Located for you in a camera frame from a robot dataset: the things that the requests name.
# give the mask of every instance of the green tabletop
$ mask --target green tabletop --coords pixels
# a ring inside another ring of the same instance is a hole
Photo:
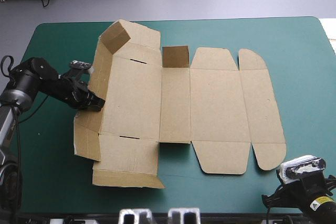
[[[336,57],[313,17],[139,22],[161,31],[162,46],[249,48],[265,60],[287,140],[286,160],[312,154],[336,174]],[[98,36],[111,23],[38,26],[24,60],[44,57],[59,73],[73,59],[92,62]],[[33,109],[45,95],[39,94]],[[118,212],[121,208],[200,207],[202,212],[265,212],[261,194],[278,186],[275,170],[261,171],[252,149],[243,175],[201,171],[192,145],[160,144],[159,178],[166,189],[92,185],[93,161],[74,156],[75,110],[49,98],[20,125],[25,212]]]

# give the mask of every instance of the cardboard slot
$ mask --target cardboard slot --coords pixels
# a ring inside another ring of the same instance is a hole
[[[120,137],[130,138],[130,139],[140,139],[140,138],[138,138],[138,137],[131,137],[131,136],[120,136]]]
[[[147,64],[146,62],[143,62],[143,61],[139,61],[139,60],[133,60],[135,62],[139,62],[139,63],[142,63],[142,64]]]

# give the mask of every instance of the cardboard box blank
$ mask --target cardboard box blank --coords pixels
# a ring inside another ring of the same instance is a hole
[[[106,99],[101,112],[75,117],[77,155],[91,158],[93,184],[164,188],[157,178],[159,142],[192,141],[206,173],[242,174],[251,142],[260,168],[286,154],[269,73],[243,49],[164,47],[160,33],[120,20],[99,38],[90,88]]]

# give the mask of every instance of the yellow warning label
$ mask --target yellow warning label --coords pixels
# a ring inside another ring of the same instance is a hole
[[[310,208],[313,209],[313,211],[316,211],[322,204],[326,202],[333,202],[333,199],[327,196],[319,197],[310,204]]]
[[[324,197],[317,198],[315,201],[317,201],[320,204],[324,204],[326,202],[333,202],[334,200],[332,198],[324,196]]]

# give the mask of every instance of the cardboard flap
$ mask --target cardboard flap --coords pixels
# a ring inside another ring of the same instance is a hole
[[[82,125],[73,128],[75,155],[100,161],[100,145],[98,133]]]
[[[278,167],[286,157],[285,143],[252,143],[258,166],[263,170]]]
[[[161,35],[159,31],[146,26],[120,19],[118,21],[130,36],[130,43],[143,45],[148,48],[160,50]]]
[[[95,162],[93,170],[157,174],[159,157],[157,141],[115,135],[99,135],[99,142],[101,162]]]
[[[114,172],[112,170],[94,170],[92,183],[96,186],[164,188],[156,175]]]
[[[242,48],[239,50],[239,69],[267,69],[263,58],[252,50]]]
[[[205,173],[243,174],[247,168],[250,143],[193,141]]]
[[[281,125],[272,82],[264,60],[255,52],[239,51],[239,66],[244,91],[251,141],[261,169],[280,165],[286,155],[286,141]]]
[[[163,47],[164,68],[188,68],[189,48],[188,46]]]
[[[238,70],[229,50],[200,47],[196,50],[190,68],[210,70]]]
[[[120,22],[111,25],[99,37],[99,40],[110,51],[111,55],[118,51],[130,39],[131,37]]]

